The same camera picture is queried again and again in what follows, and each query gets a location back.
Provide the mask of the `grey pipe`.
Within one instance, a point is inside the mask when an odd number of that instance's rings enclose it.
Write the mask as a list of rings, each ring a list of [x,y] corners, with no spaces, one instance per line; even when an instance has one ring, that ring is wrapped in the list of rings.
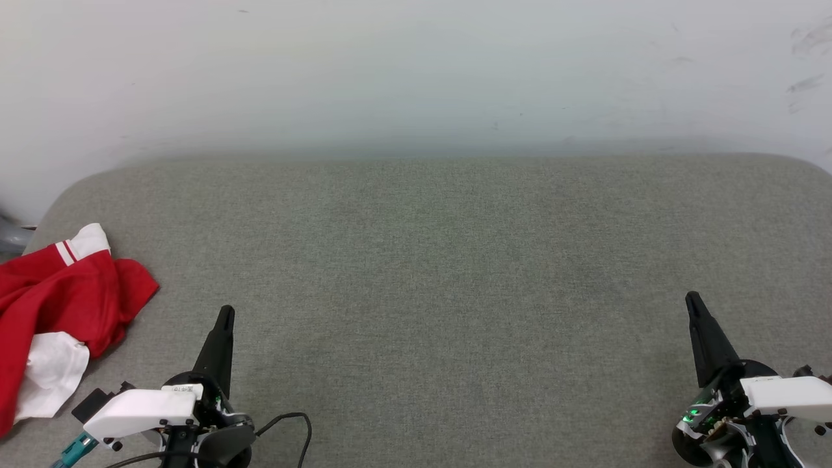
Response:
[[[21,257],[33,240],[36,226],[21,224],[0,207],[0,261]]]

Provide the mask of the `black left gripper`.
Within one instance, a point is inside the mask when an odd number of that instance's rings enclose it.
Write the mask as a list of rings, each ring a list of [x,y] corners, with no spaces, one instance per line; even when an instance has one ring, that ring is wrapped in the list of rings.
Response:
[[[235,309],[223,305],[192,371],[164,389],[196,394],[190,417],[161,429],[164,457],[159,468],[248,468],[255,430],[252,418],[231,406]]]

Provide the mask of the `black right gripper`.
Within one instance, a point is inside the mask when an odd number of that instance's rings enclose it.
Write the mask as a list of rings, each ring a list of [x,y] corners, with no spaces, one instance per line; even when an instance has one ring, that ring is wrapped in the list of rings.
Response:
[[[784,439],[785,418],[748,412],[743,378],[773,378],[776,372],[740,359],[698,291],[684,297],[699,394],[672,430],[675,453],[697,468],[792,468]]]

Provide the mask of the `red white basketball jersey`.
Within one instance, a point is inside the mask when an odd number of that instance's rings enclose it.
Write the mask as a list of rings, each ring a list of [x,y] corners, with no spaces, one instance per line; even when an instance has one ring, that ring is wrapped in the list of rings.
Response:
[[[0,265],[0,438],[54,417],[158,289],[142,264],[113,257],[98,223]]]

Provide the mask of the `grey fabric sofa seat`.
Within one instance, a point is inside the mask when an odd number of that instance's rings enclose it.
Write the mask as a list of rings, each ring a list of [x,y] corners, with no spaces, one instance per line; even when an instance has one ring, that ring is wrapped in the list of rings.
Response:
[[[72,405],[158,388],[237,311],[231,402],[304,468],[687,468],[684,296],[743,358],[832,373],[832,175],[772,156],[155,162],[74,184],[160,284]]]

